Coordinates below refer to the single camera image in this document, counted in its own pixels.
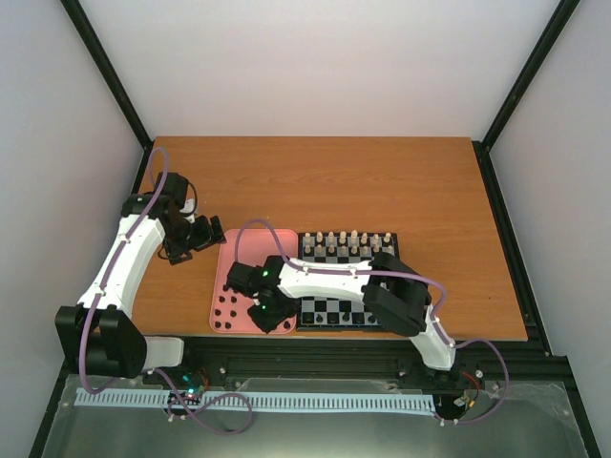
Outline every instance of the white wall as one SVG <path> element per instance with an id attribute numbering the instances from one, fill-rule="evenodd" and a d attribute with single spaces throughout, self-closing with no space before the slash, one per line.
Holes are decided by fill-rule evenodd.
<path id="1" fill-rule="evenodd" d="M 493 148 L 555 353 L 611 456 L 611 2 L 581 2 Z"/>
<path id="2" fill-rule="evenodd" d="M 558 0 L 83 0 L 151 135 L 481 138 Z"/>
<path id="3" fill-rule="evenodd" d="M 139 148 L 58 1 L 0 14 L 0 444 L 27 456 L 62 361 L 53 318 L 110 246 Z"/>

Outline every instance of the wooden table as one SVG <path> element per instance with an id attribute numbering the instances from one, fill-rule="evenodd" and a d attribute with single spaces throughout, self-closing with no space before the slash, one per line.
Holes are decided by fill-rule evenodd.
<path id="1" fill-rule="evenodd" d="M 200 212 L 219 215 L 224 230 L 264 218 L 296 232 L 396 232 L 401 259 L 448 289 L 440 318 L 450 335 L 526 340 L 468 138 L 159 137 L 155 144 L 169 151 L 171 171 L 195 184 Z M 159 157 L 155 174 L 160 169 Z M 147 178 L 141 191 L 149 190 Z M 223 336 L 208 322 L 218 255 L 215 246 L 177 266 L 153 258 L 137 292 L 137 327 L 145 334 Z"/>

